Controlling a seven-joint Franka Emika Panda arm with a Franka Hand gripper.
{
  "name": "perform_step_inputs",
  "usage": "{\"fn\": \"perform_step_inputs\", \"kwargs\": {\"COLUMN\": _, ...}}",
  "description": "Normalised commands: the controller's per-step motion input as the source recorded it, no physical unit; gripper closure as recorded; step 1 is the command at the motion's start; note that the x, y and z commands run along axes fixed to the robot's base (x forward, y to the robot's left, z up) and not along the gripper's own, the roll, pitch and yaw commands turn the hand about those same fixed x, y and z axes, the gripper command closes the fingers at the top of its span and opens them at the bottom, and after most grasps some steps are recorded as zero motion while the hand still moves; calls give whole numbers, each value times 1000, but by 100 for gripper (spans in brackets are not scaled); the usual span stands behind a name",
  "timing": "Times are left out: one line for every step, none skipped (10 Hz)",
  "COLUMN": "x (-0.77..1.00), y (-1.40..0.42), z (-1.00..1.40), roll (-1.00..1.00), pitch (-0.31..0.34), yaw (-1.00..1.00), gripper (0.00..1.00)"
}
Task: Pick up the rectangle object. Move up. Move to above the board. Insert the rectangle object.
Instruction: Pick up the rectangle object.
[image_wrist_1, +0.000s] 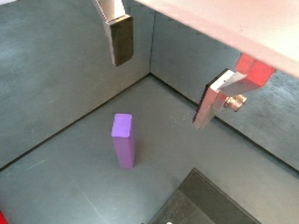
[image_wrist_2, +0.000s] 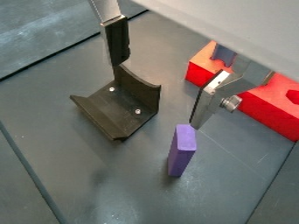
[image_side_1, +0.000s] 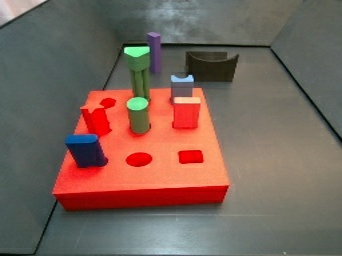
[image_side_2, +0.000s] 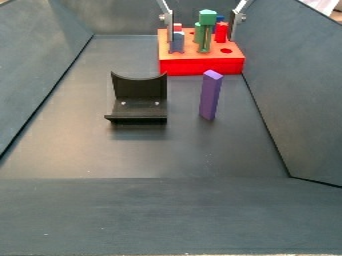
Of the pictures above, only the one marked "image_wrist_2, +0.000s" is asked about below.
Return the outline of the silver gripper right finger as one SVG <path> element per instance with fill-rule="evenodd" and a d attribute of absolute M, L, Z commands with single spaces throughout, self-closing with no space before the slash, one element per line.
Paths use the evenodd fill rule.
<path fill-rule="evenodd" d="M 266 85 L 274 71 L 243 55 L 233 63 L 233 73 L 219 70 L 201 89 L 190 118 L 191 126 L 198 130 L 219 108 L 233 112 L 242 99 L 238 94 Z"/>

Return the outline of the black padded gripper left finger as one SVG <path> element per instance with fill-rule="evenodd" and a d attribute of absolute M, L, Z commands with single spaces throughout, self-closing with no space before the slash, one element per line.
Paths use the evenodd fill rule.
<path fill-rule="evenodd" d="M 89 0 L 107 42 L 110 63 L 115 67 L 130 57 L 127 17 L 122 14 L 118 0 Z"/>

